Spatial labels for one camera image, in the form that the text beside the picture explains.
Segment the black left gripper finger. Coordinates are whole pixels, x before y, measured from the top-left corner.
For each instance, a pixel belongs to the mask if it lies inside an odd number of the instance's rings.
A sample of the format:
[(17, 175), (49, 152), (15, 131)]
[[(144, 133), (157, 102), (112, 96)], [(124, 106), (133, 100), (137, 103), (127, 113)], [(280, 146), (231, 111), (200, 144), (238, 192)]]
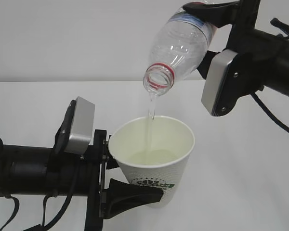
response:
[(110, 219), (130, 209), (159, 202), (163, 190), (111, 179), (105, 195), (103, 218)]
[(106, 141), (106, 145), (105, 145), (105, 148), (106, 148), (106, 169), (107, 170), (119, 168), (117, 161), (115, 160), (115, 158), (111, 155), (111, 153), (109, 151), (110, 137), (111, 137), (111, 135), (109, 135), (108, 140)]

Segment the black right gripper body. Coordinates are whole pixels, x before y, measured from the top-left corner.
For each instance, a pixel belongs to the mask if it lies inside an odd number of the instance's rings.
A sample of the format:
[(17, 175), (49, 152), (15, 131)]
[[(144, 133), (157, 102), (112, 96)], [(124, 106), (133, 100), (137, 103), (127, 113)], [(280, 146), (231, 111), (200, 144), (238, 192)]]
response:
[(229, 113), (237, 100), (262, 88), (257, 68), (255, 24), (259, 0), (241, 0), (232, 23), (225, 50), (221, 78), (221, 112)]

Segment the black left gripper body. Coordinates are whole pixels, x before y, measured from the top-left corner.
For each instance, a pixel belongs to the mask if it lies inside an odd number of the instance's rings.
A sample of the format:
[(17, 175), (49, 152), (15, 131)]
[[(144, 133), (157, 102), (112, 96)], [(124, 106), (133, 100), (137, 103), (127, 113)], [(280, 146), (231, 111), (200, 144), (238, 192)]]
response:
[(68, 136), (71, 129), (73, 113), (76, 106), (76, 100), (72, 100), (66, 110), (63, 122), (59, 127), (55, 142), (52, 148), (49, 162), (48, 175), (58, 174), (63, 166), (63, 161), (70, 154), (75, 162), (75, 168), (72, 170), (72, 181), (68, 188), (66, 199), (55, 217), (48, 223), (48, 229), (57, 224), (70, 205), (72, 197), (76, 194), (77, 184), (88, 186), (85, 227), (86, 231), (100, 231), (103, 228), (104, 219), (102, 217), (102, 195), (104, 193), (105, 183), (105, 164), (106, 164), (106, 131), (99, 130), (97, 134), (92, 133), (92, 139), (83, 155), (64, 152)]

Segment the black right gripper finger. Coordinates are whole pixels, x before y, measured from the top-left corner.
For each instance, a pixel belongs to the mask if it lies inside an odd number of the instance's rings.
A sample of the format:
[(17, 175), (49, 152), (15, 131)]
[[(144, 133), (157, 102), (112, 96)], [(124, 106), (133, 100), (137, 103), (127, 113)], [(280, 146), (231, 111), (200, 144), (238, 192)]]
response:
[(218, 4), (190, 2), (183, 5), (183, 10), (188, 14), (199, 18), (203, 22), (221, 28), (234, 23), (238, 7), (239, 1)]
[(200, 73), (201, 77), (203, 79), (207, 78), (207, 74), (210, 68), (210, 64), (213, 60), (213, 58), (219, 54), (219, 52), (213, 52), (213, 51), (207, 51), (207, 53), (205, 54), (203, 60), (201, 61), (201, 63), (199, 64), (199, 66), (197, 67), (198, 72)]

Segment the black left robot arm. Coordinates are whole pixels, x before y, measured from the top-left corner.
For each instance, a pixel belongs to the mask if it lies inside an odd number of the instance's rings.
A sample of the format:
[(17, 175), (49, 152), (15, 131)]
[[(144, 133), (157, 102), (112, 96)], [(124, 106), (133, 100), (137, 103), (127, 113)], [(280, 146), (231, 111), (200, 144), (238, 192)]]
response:
[(85, 196), (87, 231), (100, 231), (103, 222), (132, 208), (159, 202), (163, 191), (155, 182), (139, 186), (111, 179), (105, 173), (118, 167), (108, 151), (105, 130), (93, 129), (95, 106), (84, 98), (72, 100), (52, 148), (5, 145), (0, 138), (0, 197), (12, 199), (15, 217), (18, 194), (43, 195), (44, 201), (64, 195), (62, 207), (50, 222), (32, 227), (50, 230), (66, 212), (73, 196)]

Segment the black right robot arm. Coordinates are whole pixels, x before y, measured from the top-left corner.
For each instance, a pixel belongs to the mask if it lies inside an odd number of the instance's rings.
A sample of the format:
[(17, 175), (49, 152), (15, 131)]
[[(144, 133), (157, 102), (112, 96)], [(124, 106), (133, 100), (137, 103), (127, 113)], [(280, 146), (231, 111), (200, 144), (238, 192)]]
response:
[(240, 97), (269, 87), (289, 97), (289, 26), (272, 35), (255, 28), (260, 2), (237, 0), (219, 4), (190, 2), (183, 9), (217, 28), (231, 25), (226, 47), (209, 51), (199, 66), (205, 79), (202, 104), (212, 116), (224, 116)]

